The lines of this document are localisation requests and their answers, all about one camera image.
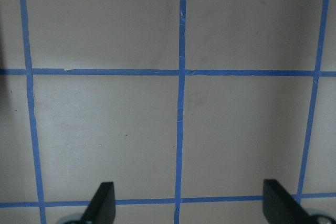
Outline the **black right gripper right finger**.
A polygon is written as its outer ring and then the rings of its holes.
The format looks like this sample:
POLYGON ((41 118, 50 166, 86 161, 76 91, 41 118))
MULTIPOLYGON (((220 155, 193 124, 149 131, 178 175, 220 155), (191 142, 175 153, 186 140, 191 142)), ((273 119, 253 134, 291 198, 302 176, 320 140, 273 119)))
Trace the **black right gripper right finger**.
POLYGON ((318 223, 276 179, 264 179, 262 187, 263 214, 270 224, 318 223))

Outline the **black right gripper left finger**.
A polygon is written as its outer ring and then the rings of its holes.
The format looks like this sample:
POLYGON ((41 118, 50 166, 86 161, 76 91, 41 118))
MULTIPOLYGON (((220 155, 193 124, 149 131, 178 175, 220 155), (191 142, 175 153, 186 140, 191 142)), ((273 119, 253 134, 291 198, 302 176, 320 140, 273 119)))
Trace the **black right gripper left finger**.
POLYGON ((101 183, 79 223, 113 224, 116 216, 115 203, 114 183, 101 183))

